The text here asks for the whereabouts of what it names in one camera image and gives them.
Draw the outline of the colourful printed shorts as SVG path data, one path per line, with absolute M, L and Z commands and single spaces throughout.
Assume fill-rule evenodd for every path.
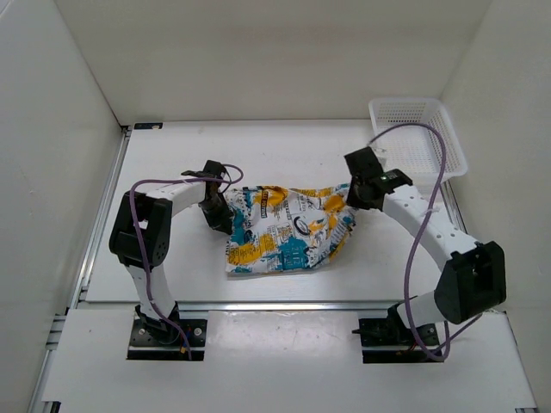
M 232 234 L 228 274 L 279 274 L 313 270 L 330 262 L 356 225 L 346 201 L 350 185 L 322 189 L 280 186 L 229 190 Z

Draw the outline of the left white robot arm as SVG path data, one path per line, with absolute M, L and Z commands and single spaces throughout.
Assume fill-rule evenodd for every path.
M 162 344 L 185 337 L 164 273 L 172 219 L 198 206 L 212 230 L 231 234 L 232 211 L 224 196 L 235 183 L 231 168 L 208 160 L 202 170 L 184 171 L 176 179 L 140 180 L 121 198 L 108 247 L 131 275 L 143 328 Z

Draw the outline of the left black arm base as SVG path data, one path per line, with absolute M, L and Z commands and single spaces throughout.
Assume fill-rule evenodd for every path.
M 181 318 L 180 326 L 189 342 L 190 352 L 178 331 L 168 336 L 151 333 L 135 317 L 128 340 L 127 359 L 130 361 L 203 361 L 207 340 L 205 318 Z

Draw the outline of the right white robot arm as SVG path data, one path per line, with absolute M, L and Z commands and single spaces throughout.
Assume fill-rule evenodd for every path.
M 412 179 L 384 170 L 369 147 L 345 156 L 351 174 L 349 206 L 379 210 L 405 228 L 441 272 L 436 288 L 388 310 L 387 335 L 409 342 L 418 327 L 461 324 L 506 300 L 505 253 L 495 242 L 481 243 L 456 228 L 447 213 L 430 209 Z

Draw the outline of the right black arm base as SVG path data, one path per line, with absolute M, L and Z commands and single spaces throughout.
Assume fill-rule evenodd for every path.
M 433 362 L 415 342 L 409 329 L 395 330 L 386 318 L 360 318 L 351 331 L 360 337 L 363 364 L 420 364 Z

